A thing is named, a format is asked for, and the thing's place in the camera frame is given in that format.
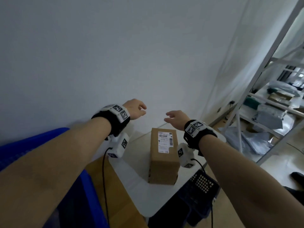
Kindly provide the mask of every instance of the person's foot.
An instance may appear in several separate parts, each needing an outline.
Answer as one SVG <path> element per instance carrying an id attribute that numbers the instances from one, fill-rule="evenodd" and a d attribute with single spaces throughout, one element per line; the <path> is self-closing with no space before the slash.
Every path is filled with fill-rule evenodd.
<path id="1" fill-rule="evenodd" d="M 284 188 L 288 190 L 289 193 L 291 193 L 292 196 L 294 196 L 295 199 L 297 199 L 304 206 L 304 191 L 294 190 L 287 186 L 284 186 Z"/>
<path id="2" fill-rule="evenodd" d="M 304 175 L 299 172 L 292 172 L 290 176 L 304 188 Z"/>

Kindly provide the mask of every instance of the wristband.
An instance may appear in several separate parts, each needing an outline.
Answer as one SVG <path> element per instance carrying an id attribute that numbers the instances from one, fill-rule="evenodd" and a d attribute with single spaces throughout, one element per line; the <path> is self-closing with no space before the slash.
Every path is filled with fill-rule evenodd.
<path id="1" fill-rule="evenodd" d="M 128 110 L 118 104 L 107 105 L 96 113 L 93 118 L 102 117 L 107 119 L 111 124 L 111 132 L 109 135 L 117 137 L 120 132 L 127 126 L 130 121 L 130 114 Z"/>
<path id="2" fill-rule="evenodd" d="M 215 137 L 215 131 L 206 125 L 206 123 L 198 120 L 190 120 L 185 124 L 184 127 L 184 139 L 188 143 L 189 148 L 197 149 L 199 151 L 199 156 L 203 156 L 199 149 L 199 142 L 201 138 L 207 134 L 211 134 Z"/>

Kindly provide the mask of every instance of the white shelving rack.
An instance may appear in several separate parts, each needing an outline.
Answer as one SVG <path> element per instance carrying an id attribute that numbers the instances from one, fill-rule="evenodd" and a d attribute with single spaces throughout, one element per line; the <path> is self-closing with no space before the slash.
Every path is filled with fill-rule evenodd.
<path id="1" fill-rule="evenodd" d="M 284 143 L 286 143 L 294 134 L 296 134 L 300 129 L 302 129 L 304 127 L 304 113 L 301 113 L 299 111 L 294 110 L 294 108 L 298 108 L 299 103 L 301 102 L 301 100 L 303 98 L 303 95 L 304 95 L 303 92 L 301 92 L 300 97 L 293 98 L 291 100 L 291 106 L 289 106 L 289 107 L 281 105 L 279 103 L 276 103 L 276 102 L 273 102 L 273 101 L 267 99 L 267 97 L 268 97 L 268 93 L 267 93 L 268 87 L 267 87 L 267 85 L 268 84 L 266 86 L 264 86 L 263 88 L 261 88 L 256 94 L 253 94 L 253 93 L 250 92 L 251 89 L 253 88 L 254 84 L 256 83 L 257 79 L 261 75 L 261 73 L 264 72 L 266 69 L 272 67 L 272 66 L 275 66 L 277 64 L 296 66 L 296 67 L 301 68 L 298 71 L 298 73 L 301 73 L 302 69 L 304 69 L 304 63 L 301 63 L 298 60 L 293 60 L 293 59 L 288 58 L 293 53 L 303 49 L 304 48 L 304 43 L 301 44 L 300 46 L 298 46 L 297 48 L 293 49 L 292 51 L 290 51 L 289 53 L 287 53 L 286 55 L 284 55 L 281 58 L 272 57 L 273 54 L 275 53 L 277 47 L 279 46 L 279 44 L 283 40 L 284 36 L 286 35 L 287 31 L 289 30 L 290 26 L 292 25 L 295 18 L 298 16 L 299 12 L 301 11 L 301 9 L 303 7 L 304 7 L 304 0 L 298 0 L 296 6 L 294 7 L 293 11 L 291 12 L 289 18 L 287 19 L 286 23 L 282 27 L 282 29 L 281 29 L 280 33 L 278 34 L 276 40 L 272 44 L 270 50 L 268 51 L 268 53 L 265 56 L 263 62 L 261 63 L 258 70 L 256 71 L 254 77 L 250 81 L 246 90 L 242 94 L 240 100 L 238 101 L 236 107 L 234 108 L 234 110 L 230 114 L 230 117 L 229 117 L 228 121 L 226 122 L 225 127 L 222 130 L 222 134 L 225 134 L 225 131 L 227 130 L 230 123 L 232 122 L 234 116 L 236 116 L 237 127 L 238 127 L 238 138 L 239 138 L 239 142 L 240 142 L 240 152 L 241 153 L 243 153 L 242 145 L 241 145 L 242 144 L 241 143 L 241 124 L 240 124 L 240 119 L 241 118 L 250 122 L 250 123 L 252 123 L 252 124 L 254 124 L 254 125 L 256 125 L 256 126 L 259 126 L 263 130 L 265 130 L 265 131 L 273 134 L 274 136 L 276 136 L 279 139 L 279 141 L 265 155 L 254 155 L 254 154 L 251 154 L 251 153 L 246 153 L 246 154 L 243 153 L 245 156 L 247 156 L 251 160 L 255 161 L 258 165 L 263 164 Z M 283 129 L 278 129 L 278 130 L 269 129 L 268 127 L 252 120 L 252 118 L 256 115 L 257 111 L 248 107 L 248 106 L 243 105 L 243 102 L 244 102 L 244 100 L 246 99 L 247 96 L 255 97 L 256 99 L 258 99 L 261 102 L 264 102 L 264 103 L 267 102 L 267 103 L 269 103 L 269 104 L 271 104 L 275 107 L 281 108 L 282 110 L 293 113 L 293 114 L 301 117 L 302 120 L 297 125 L 295 125 L 294 124 L 294 118 L 292 116 L 290 116 L 289 114 L 286 114 L 284 116 L 284 119 L 283 119 Z"/>

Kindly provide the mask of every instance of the white label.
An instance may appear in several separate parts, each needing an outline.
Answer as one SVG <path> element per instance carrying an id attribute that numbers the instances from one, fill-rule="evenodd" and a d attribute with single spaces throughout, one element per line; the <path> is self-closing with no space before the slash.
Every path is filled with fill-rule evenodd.
<path id="1" fill-rule="evenodd" d="M 173 135 L 169 132 L 158 132 L 158 152 L 169 153 L 169 148 L 173 147 Z"/>

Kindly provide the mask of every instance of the hand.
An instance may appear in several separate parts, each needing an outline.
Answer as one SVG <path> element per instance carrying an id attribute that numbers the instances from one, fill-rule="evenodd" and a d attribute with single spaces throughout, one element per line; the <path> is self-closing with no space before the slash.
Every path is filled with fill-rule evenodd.
<path id="1" fill-rule="evenodd" d="M 137 99 L 132 99 L 123 104 L 124 107 L 127 108 L 131 120 L 135 120 L 140 118 L 141 116 L 146 114 L 146 111 L 142 109 L 147 109 L 146 105 Z"/>
<path id="2" fill-rule="evenodd" d="M 184 131 L 185 124 L 191 119 L 181 110 L 170 111 L 166 113 L 170 118 L 165 118 L 164 121 L 170 123 L 174 128 Z"/>

